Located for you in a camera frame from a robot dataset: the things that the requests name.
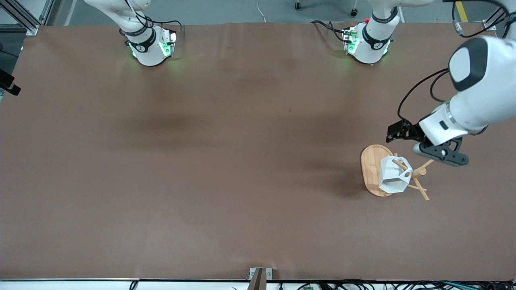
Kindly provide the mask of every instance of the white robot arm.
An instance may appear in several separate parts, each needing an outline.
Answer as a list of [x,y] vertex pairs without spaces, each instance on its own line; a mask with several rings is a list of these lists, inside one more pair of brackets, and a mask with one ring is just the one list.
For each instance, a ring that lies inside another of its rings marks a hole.
[[[516,1],[511,2],[514,7],[505,6],[507,36],[516,35],[510,30],[516,11]],[[416,154],[462,166],[469,162],[459,152],[462,136],[479,134],[491,123],[516,116],[516,41],[472,38],[455,50],[448,70],[457,94],[418,124],[403,119],[389,126],[386,141],[416,140]]]
[[363,63],[375,63],[387,52],[392,32],[399,23],[397,6],[421,7],[433,0],[367,0],[373,7],[369,22],[359,23],[344,31],[344,49]]
[[84,0],[120,27],[121,34],[129,40],[133,56],[144,66],[155,66],[172,56],[175,33],[154,25],[141,11],[151,0]]

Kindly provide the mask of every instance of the cable connector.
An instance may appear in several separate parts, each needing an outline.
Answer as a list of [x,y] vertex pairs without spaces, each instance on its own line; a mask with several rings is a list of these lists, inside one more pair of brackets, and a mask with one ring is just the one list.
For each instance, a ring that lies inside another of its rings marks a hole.
[[462,26],[457,20],[453,20],[453,26],[455,27],[455,31],[460,35],[464,36],[464,32],[462,32]]

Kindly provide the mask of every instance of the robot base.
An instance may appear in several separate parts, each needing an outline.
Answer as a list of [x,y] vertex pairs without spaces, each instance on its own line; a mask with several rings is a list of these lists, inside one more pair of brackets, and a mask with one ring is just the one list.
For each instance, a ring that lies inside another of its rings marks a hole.
[[362,22],[359,23],[359,25],[344,31],[344,39],[351,41],[351,43],[344,43],[344,51],[346,54],[353,56],[359,62],[370,65],[378,62],[382,56],[387,53],[387,48],[391,41],[389,40],[382,49],[373,50],[371,45],[367,43],[362,36],[362,30],[365,25],[366,24]]
[[140,52],[137,48],[130,45],[133,56],[137,58],[142,65],[148,67],[156,66],[162,63],[167,57],[173,56],[176,37],[175,33],[171,33],[170,30],[157,25],[153,26],[152,29],[156,31],[156,39],[146,52]]

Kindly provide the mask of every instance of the table surface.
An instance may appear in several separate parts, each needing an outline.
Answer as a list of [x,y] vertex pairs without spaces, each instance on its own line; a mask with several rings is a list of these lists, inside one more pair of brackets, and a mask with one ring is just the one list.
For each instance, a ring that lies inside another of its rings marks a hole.
[[[365,190],[362,149],[463,42],[449,23],[394,36],[369,66],[312,24],[187,26],[150,68],[117,27],[41,27],[0,110],[0,278],[514,278],[513,120],[465,138],[468,166],[430,165],[428,202]],[[417,167],[412,144],[388,147]]]

